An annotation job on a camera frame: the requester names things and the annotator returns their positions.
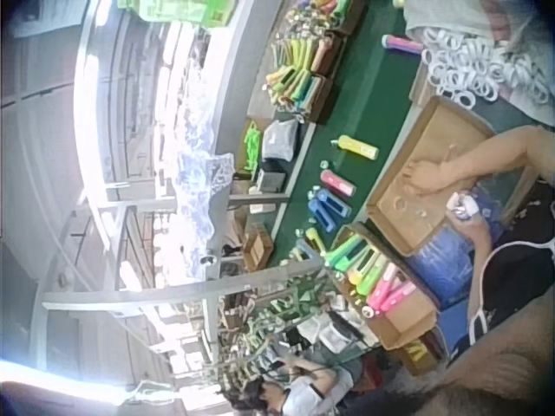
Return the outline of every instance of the green table surface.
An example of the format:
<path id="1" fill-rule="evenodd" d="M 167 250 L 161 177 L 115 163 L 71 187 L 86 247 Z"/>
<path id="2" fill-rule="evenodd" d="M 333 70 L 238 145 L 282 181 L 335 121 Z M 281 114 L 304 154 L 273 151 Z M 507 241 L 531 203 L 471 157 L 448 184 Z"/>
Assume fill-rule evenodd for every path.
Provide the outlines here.
<path id="1" fill-rule="evenodd" d="M 391 1 L 369 2 L 358 31 L 349 39 L 335 79 L 335 106 L 327 123 L 318 126 L 314 133 L 275 238 L 270 266 L 289 256 L 297 240 L 295 229 L 310 227 L 306 194 L 313 185 L 322 185 L 322 160 L 328 160 L 334 172 L 356 185 L 355 195 L 345 199 L 352 213 L 349 218 L 337 221 L 336 231 L 351 223 L 366 201 L 411 104 L 408 93 L 420 59 L 382 46 L 383 35 L 403 36 L 404 30 L 402 10 L 395 9 Z M 330 141 L 341 134 L 378 147 L 378 159 L 371 161 L 331 146 Z M 319 231 L 324 244 L 330 246 L 336 232 L 326 234 L 320 228 Z"/>

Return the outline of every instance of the green highlighter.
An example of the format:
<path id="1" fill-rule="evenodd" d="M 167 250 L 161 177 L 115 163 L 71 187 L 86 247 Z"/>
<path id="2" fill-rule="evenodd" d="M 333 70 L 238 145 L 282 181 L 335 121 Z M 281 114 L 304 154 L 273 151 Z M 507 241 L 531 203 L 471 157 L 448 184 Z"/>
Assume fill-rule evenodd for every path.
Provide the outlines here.
<path id="1" fill-rule="evenodd" d="M 366 240 L 361 240 L 349 253 L 345 254 L 341 260 L 339 260 L 334 269 L 345 273 L 349 270 L 356 261 L 364 256 L 364 254 L 368 251 L 368 243 Z"/>
<path id="2" fill-rule="evenodd" d="M 343 244 L 324 256 L 326 266 L 334 267 L 337 262 L 341 260 L 345 254 L 352 250 L 361 240 L 362 237 L 358 234 L 350 236 Z"/>
<path id="3" fill-rule="evenodd" d="M 363 278 L 362 282 L 356 286 L 356 293 L 361 296 L 368 296 L 374 290 L 374 287 L 380 281 L 380 277 L 382 277 L 383 270 L 385 266 L 388 264 L 388 258 L 381 254 L 372 266 L 372 269 L 368 272 L 368 274 Z"/>

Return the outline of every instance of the open cardboard box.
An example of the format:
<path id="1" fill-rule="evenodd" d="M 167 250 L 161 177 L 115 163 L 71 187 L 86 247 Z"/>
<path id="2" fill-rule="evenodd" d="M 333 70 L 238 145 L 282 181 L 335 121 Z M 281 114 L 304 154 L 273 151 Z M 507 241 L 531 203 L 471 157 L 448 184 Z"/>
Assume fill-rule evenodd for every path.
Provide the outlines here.
<path id="1" fill-rule="evenodd" d="M 446 98 L 432 97 L 424 107 L 366 205 L 369 218 L 403 256 L 413 255 L 443 226 L 446 203 L 453 192 L 469 189 L 474 182 L 460 181 L 416 197 L 405 192 L 402 171 L 407 163 L 454 159 L 493 135 L 483 120 Z"/>
<path id="2" fill-rule="evenodd" d="M 373 236 L 360 223 L 345 225 L 337 234 L 332 248 L 337 247 L 354 232 L 364 237 L 381 253 L 387 256 L 391 262 L 395 263 L 404 277 L 414 283 L 418 289 L 387 314 L 367 319 L 362 316 L 362 307 L 364 305 L 356 305 L 356 299 L 350 295 L 354 286 L 348 280 L 338 282 L 336 279 L 333 279 L 333 281 L 341 294 L 361 315 L 361 318 L 386 350 L 404 347 L 435 327 L 438 310 L 436 305 L 439 305 L 437 298 L 392 250 Z"/>
<path id="3" fill-rule="evenodd" d="M 247 231 L 243 246 L 245 267 L 249 272 L 266 267 L 270 255 L 274 250 L 274 243 L 268 231 L 261 224 L 253 224 Z"/>

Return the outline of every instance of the woman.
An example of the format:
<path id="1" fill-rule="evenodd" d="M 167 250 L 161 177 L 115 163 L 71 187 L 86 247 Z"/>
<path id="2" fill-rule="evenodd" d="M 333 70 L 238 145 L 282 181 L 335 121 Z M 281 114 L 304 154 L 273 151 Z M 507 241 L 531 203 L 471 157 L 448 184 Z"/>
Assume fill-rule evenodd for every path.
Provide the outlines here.
<path id="1" fill-rule="evenodd" d="M 258 377 L 246 384 L 243 402 L 251 409 L 269 414 L 325 414 L 345 397 L 362 375 L 360 358 L 330 365 L 335 362 L 334 357 L 320 342 L 304 351 L 304 357 L 287 354 L 279 360 L 289 370 L 290 385 L 282 388 L 278 383 Z"/>
<path id="2" fill-rule="evenodd" d="M 555 229 L 555 140 L 541 127 L 515 128 L 439 165 L 412 162 L 403 175 L 408 191 L 425 195 L 462 179 L 524 165 L 532 165 L 545 182 L 535 187 L 527 215 L 515 222 L 501 243 L 545 243 L 553 238 Z M 412 395 L 370 394 L 345 414 L 528 415 L 534 414 L 539 404 L 546 404 L 545 395 L 553 387 L 555 247 L 537 250 L 513 246 L 486 264 L 493 245 L 484 219 L 476 215 L 461 222 L 450 212 L 447 216 L 474 244 L 468 304 L 472 336 L 459 342 L 435 388 Z M 484 316 L 484 323 L 476 316 Z"/>

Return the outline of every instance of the blue highlighter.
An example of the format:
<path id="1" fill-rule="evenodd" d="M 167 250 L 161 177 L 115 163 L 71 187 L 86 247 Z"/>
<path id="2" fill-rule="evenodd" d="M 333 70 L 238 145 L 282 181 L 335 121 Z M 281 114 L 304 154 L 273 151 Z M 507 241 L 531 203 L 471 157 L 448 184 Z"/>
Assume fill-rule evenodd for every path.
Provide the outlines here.
<path id="1" fill-rule="evenodd" d="M 346 218 L 350 215 L 350 206 L 327 189 L 321 189 L 316 196 L 326 208 L 330 208 L 338 216 Z"/>
<path id="2" fill-rule="evenodd" d="M 337 227 L 336 222 L 317 199 L 309 201 L 309 210 L 326 232 L 332 232 Z"/>

